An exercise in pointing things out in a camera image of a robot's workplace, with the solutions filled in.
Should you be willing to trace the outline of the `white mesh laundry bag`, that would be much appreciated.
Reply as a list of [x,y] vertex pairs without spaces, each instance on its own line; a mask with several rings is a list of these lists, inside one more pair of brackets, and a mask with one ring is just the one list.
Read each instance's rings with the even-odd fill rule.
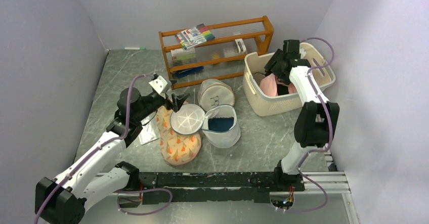
[[195,104],[184,104],[170,117],[172,129],[190,136],[202,132],[217,148],[229,148],[241,137],[236,111],[231,105],[218,105],[207,112]]

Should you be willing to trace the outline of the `pink bra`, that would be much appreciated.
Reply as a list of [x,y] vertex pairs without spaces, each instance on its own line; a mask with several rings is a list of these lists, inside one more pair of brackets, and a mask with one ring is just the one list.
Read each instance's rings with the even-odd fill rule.
[[[261,91],[269,97],[277,97],[277,84],[282,84],[282,85],[286,85],[282,82],[280,82],[277,78],[277,76],[275,76],[274,74],[270,74],[266,77],[264,77],[260,84],[259,87],[261,89]],[[288,86],[289,89],[289,94],[294,94],[297,93],[297,89],[296,87],[293,85],[293,83],[290,83]]]

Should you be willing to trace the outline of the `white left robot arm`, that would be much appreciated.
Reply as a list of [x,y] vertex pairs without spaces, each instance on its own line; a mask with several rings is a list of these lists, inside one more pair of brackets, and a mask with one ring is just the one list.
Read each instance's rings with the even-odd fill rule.
[[140,171],[130,163],[122,161],[102,177],[96,176],[135,141],[143,129],[143,119],[162,106],[177,112],[188,97],[189,93],[167,95],[164,89],[153,89],[143,96],[134,87],[125,88],[114,119],[99,140],[68,169],[36,184],[33,222],[42,218],[48,223],[79,223],[86,211],[108,195],[140,191]]

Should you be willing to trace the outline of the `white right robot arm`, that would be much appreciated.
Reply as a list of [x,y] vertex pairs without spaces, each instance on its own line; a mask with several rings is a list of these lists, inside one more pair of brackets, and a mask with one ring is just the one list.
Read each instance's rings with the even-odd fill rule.
[[302,109],[294,126],[295,144],[279,161],[270,179],[274,187],[286,190],[303,179],[301,167],[310,154],[327,151],[333,141],[339,105],[328,100],[313,76],[315,67],[301,57],[300,41],[287,39],[264,69],[286,85],[293,84]]

